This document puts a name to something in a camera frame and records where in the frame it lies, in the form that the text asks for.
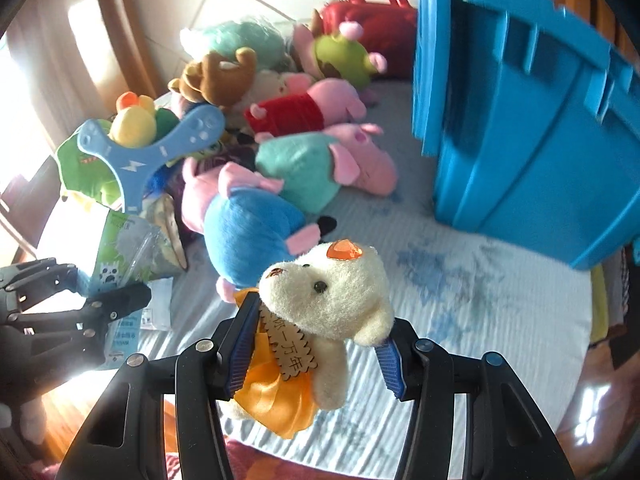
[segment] red handbag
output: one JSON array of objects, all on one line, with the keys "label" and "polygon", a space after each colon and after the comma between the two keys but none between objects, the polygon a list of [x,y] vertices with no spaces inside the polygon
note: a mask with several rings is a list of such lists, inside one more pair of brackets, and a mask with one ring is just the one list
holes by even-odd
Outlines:
[{"label": "red handbag", "polygon": [[386,76],[411,79],[417,14],[409,0],[389,0],[388,4],[340,0],[322,10],[322,30],[331,34],[342,22],[358,22],[364,29],[360,43],[367,52],[379,52],[386,58]]}]

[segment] blue plastic bin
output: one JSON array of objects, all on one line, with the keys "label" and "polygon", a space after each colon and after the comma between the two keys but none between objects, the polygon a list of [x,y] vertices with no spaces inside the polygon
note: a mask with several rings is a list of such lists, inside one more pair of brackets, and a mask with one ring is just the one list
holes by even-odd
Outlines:
[{"label": "blue plastic bin", "polygon": [[589,269],[640,234],[640,83],[551,0],[419,0],[436,219]]}]

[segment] white teddy bear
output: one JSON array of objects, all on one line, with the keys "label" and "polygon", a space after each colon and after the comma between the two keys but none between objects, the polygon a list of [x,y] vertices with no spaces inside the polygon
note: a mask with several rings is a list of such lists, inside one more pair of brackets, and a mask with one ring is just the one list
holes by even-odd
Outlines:
[{"label": "white teddy bear", "polygon": [[[318,245],[293,262],[267,269],[258,291],[271,313],[305,334],[318,363],[312,371],[318,407],[341,408],[349,384],[345,340],[379,345],[394,323],[388,279],[376,250],[348,240]],[[233,418],[248,418],[233,400],[222,409]]]}]

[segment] metal screw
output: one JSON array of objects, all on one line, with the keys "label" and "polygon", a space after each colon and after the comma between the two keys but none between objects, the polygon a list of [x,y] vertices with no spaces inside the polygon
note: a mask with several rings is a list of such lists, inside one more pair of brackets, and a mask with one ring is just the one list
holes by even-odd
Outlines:
[{"label": "metal screw", "polygon": [[502,358],[502,356],[500,354],[497,354],[496,352],[489,352],[486,355],[486,361],[491,366],[501,366],[502,363],[504,362],[504,359]]},{"label": "metal screw", "polygon": [[145,357],[142,354],[133,354],[127,358],[127,364],[132,367],[140,366],[145,362]]},{"label": "metal screw", "polygon": [[433,341],[429,339],[418,339],[418,341],[415,342],[415,347],[420,352],[431,352],[431,350],[433,350]]},{"label": "metal screw", "polygon": [[211,339],[201,339],[196,343],[196,350],[198,352],[208,352],[213,348],[213,341]]}]

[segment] brown plush toy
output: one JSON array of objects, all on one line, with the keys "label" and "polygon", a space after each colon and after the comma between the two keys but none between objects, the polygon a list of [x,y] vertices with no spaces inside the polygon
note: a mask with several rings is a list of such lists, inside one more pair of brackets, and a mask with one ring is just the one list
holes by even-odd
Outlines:
[{"label": "brown plush toy", "polygon": [[202,61],[191,61],[180,79],[169,83],[169,90],[181,94],[192,103],[208,102],[225,113],[251,88],[257,58],[251,48],[236,51],[236,63],[217,52],[209,52]]}]

